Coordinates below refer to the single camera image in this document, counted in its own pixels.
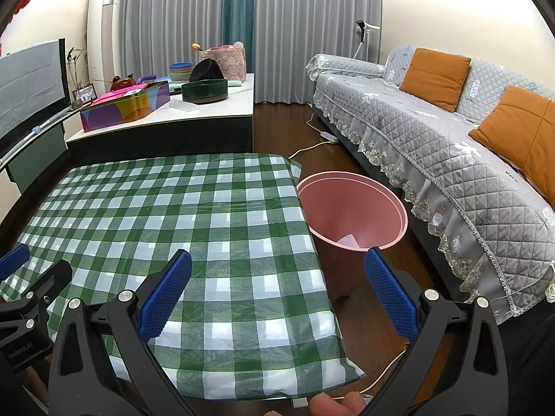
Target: orange pillow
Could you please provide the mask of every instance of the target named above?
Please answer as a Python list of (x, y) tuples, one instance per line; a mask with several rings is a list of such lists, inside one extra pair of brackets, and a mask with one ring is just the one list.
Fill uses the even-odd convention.
[(399, 89), (454, 112), (469, 68), (470, 58), (417, 48)]
[(468, 135), (524, 172), (555, 205), (555, 101), (509, 86), (491, 114)]

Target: photo frame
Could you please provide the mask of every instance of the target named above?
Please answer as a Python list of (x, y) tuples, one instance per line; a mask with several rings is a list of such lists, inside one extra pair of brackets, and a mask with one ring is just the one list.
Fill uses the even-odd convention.
[(83, 103), (88, 103), (90, 101), (96, 100), (96, 92), (92, 84), (87, 84), (86, 86), (80, 87), (73, 91), (73, 98), (80, 98)]

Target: television screen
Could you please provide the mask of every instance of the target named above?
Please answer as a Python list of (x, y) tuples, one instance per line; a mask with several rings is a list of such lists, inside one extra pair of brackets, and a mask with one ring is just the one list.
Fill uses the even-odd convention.
[(69, 104), (65, 39), (1, 57), (0, 156)]

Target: pink trash can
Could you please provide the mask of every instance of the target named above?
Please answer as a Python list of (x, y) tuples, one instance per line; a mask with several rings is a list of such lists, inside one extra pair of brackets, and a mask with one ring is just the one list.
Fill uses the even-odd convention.
[[(409, 224), (407, 212), (383, 184), (356, 173), (317, 173), (301, 181), (297, 190), (328, 295), (335, 302), (365, 280), (368, 249), (386, 249), (404, 236)], [(337, 242), (349, 234), (358, 247)]]

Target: blue gripper pad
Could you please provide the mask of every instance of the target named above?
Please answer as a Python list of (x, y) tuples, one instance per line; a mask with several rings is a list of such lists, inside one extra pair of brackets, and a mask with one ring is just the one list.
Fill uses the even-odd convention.
[(418, 337), (416, 307), (375, 250), (366, 253), (364, 272), (397, 334), (414, 341)]
[(139, 336), (147, 343), (160, 336), (193, 272), (193, 261), (183, 251), (148, 297), (140, 314)]
[(31, 259), (29, 247), (21, 244), (0, 260), (0, 281), (4, 281)]

